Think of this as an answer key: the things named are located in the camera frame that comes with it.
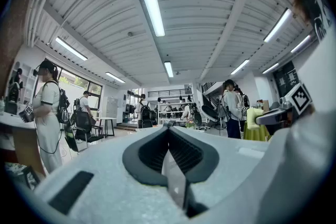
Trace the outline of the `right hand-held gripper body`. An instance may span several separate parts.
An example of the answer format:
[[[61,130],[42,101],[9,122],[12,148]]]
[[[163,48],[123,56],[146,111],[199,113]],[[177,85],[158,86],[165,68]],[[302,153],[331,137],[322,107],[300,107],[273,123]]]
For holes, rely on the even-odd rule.
[[[298,119],[314,112],[311,97],[304,84],[298,83],[284,97],[280,98],[283,114],[280,119],[285,123],[295,123]]]

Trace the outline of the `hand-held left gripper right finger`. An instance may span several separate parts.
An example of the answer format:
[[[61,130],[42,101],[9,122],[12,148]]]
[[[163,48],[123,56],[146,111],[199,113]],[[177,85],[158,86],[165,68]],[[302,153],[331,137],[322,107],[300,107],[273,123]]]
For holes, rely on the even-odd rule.
[[[169,150],[187,181],[206,181],[219,163],[219,153],[211,145],[171,126],[167,130]]]

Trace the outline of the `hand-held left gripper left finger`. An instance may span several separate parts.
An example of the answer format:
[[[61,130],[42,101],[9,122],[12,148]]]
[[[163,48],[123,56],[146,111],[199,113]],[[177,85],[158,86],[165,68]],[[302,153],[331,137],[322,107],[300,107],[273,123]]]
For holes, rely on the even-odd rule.
[[[122,162],[126,171],[139,183],[149,186],[167,186],[162,174],[163,162],[169,149],[164,126],[154,133],[130,144],[123,152]]]

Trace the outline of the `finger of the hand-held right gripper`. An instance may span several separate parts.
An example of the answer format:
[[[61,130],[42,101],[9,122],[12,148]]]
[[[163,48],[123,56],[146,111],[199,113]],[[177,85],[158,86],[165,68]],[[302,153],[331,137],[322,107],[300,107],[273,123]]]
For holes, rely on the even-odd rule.
[[[287,111],[283,109],[273,109],[265,114],[256,117],[258,125],[275,125],[287,119]]]

